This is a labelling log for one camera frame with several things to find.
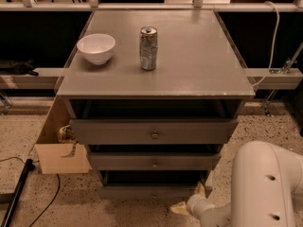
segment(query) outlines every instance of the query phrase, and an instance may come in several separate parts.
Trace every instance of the silver can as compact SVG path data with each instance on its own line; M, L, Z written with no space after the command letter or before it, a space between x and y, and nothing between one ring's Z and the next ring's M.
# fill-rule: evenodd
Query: silver can
M144 70L155 69L158 52L158 32L153 26L143 26L140 31L140 62Z

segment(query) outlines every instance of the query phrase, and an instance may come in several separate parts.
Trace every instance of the cable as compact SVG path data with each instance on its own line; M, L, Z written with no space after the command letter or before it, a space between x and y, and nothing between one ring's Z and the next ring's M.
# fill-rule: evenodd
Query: cable
M23 164L25 164L25 162L24 162L20 157L17 157L17 156L12 156L12 157L9 157L9 158L7 158L7 159L0 160L0 163L1 163L1 162L8 161L8 160L11 160L11 159L17 159L17 160L19 160L20 162L22 162Z
M57 197L57 195L58 195L58 193L59 193L59 190L60 190L60 185L61 185L59 174L57 174L57 178L58 178L58 188L57 188L57 191L56 191L56 194L55 194L54 198L51 200L51 202L48 204L48 206L44 209L44 211L42 211L41 214L40 214L37 218L35 218L35 220L29 225L29 227L31 227L31 226L34 225L34 223L39 219L39 217L48 209L48 207L49 207L49 206L53 203L53 201L56 199L56 197Z
M274 36L273 36L273 41L272 41L271 58L270 58L269 65L268 65L268 70L270 70L272 68L272 63L273 63L273 56L274 56L275 42L276 42L276 32L277 32L277 28L278 28L278 25L280 22L280 15L278 13L276 5L273 2L266 1L265 4L273 7L274 10L276 11L276 28L275 28L275 32L274 32ZM259 85L260 83L262 83L265 80L265 78L266 78L266 75L262 79L260 79L260 81L256 82L252 86L255 87L255 86Z

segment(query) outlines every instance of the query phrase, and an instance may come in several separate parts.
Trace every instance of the cardboard box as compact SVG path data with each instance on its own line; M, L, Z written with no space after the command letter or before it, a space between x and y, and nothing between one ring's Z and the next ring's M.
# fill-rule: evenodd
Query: cardboard box
M35 145L43 174L88 173L90 170L84 145L76 144L73 150L72 143L58 142L57 132L68 125L69 120L63 101L56 97Z

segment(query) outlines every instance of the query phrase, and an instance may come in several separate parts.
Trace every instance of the black pole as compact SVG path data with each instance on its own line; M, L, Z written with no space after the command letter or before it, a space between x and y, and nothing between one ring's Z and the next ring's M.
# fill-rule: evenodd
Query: black pole
M31 159L27 159L25 166L23 167L22 173L20 175L18 184L16 185L15 191L11 196L9 208L7 210L6 215L4 216L4 219L2 221L1 227L9 227L9 224L11 222L13 213L17 207L18 200L21 196L23 187L25 186L27 175L30 170L32 170L34 165L32 164Z

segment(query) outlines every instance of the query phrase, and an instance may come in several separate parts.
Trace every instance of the white robotic arm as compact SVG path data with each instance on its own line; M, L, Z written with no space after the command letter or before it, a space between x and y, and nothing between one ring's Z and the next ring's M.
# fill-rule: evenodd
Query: white robotic arm
M187 201L202 227L295 227L303 209L303 157L270 143L245 144L232 171L231 203L216 207L204 195Z

